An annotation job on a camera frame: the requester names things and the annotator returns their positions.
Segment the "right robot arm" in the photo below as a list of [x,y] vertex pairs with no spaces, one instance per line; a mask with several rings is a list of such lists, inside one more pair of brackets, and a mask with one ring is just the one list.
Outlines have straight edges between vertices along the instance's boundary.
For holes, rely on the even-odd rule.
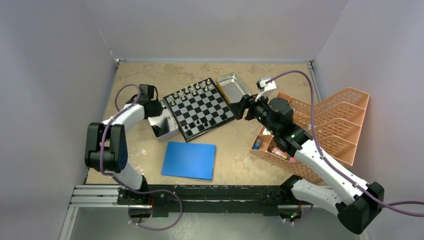
[[357,235],[382,211],[384,188],[361,179],[326,154],[314,136],[294,123],[294,111],[286,99],[262,96],[256,100],[254,95],[244,95],[230,108],[238,120],[258,120],[272,133],[279,149],[306,164],[330,186],[324,188],[296,177],[292,184],[283,184],[280,196],[284,202],[306,201],[325,209]]

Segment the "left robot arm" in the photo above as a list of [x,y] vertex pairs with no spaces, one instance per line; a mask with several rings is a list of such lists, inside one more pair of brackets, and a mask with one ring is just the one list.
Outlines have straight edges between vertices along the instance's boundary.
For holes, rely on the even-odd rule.
[[84,163],[104,176],[111,177],[138,205],[149,199],[146,178],[128,162],[126,133],[137,123],[163,112],[158,89],[154,85],[136,85],[137,93],[115,115],[102,122],[92,122],[87,127]]

